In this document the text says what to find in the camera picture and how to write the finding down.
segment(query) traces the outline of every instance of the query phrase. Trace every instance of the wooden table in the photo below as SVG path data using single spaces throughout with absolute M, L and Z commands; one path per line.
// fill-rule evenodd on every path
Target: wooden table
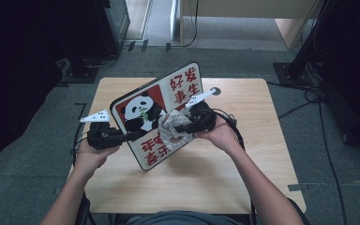
M 150 78 L 104 78 L 91 112 L 109 109 L 113 100 L 148 83 Z M 265 80 L 202 79 L 203 90 L 221 89 L 209 97 L 211 108 L 231 113 L 247 153 L 262 172 L 302 211 L 306 205 Z M 112 127 L 117 127 L 112 119 Z M 141 170 L 126 143 L 90 179 L 86 196 L 92 213 L 156 213 L 191 210 L 210 214 L 250 214 L 250 199 L 228 155 L 206 140 L 194 140 L 151 171 Z
M 180 44 L 183 45 L 183 17 L 195 17 L 197 1 L 173 0 L 173 4 L 177 4 L 176 2 L 180 14 Z M 199 0 L 198 17 L 276 19 L 285 44 L 291 49 L 303 32 L 308 19 L 322 2 L 321 0 Z

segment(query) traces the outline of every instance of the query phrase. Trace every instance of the panda illustration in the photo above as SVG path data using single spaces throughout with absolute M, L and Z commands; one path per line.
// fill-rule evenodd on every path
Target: panda illustration
M 125 116 L 127 131 L 139 131 L 141 137 L 158 127 L 158 119 L 166 111 L 148 96 L 148 92 L 143 92 L 123 107 L 121 113 Z

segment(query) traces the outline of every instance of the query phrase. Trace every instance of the hand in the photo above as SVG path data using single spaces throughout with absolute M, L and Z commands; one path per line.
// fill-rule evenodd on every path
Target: hand
M 198 132 L 194 136 L 209 140 L 214 146 L 225 151 L 227 154 L 241 146 L 233 129 L 219 116 L 216 119 L 216 125 L 213 130 Z
M 82 141 L 77 153 L 74 172 L 88 180 L 93 176 L 95 170 L 106 162 L 107 157 L 118 150 L 119 146 L 97 150 L 91 147 L 87 141 Z

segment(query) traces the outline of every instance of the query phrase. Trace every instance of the gray cloth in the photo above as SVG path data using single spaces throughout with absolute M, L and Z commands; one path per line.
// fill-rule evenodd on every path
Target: gray cloth
M 126 225 L 242 225 L 230 217 L 190 211 L 158 212 L 144 217 L 133 217 Z
M 166 147 L 171 150 L 177 150 L 186 143 L 192 142 L 194 137 L 186 132 L 178 133 L 174 127 L 190 124 L 191 121 L 183 115 L 182 112 L 173 110 L 170 114 L 159 117 L 158 130 L 160 139 L 165 143 Z

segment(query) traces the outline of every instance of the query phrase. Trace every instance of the forearm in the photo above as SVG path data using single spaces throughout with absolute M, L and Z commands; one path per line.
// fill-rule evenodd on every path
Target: forearm
M 87 180 L 73 172 L 41 224 L 75 224 Z
M 229 153 L 264 224 L 303 224 L 285 195 L 239 146 Z

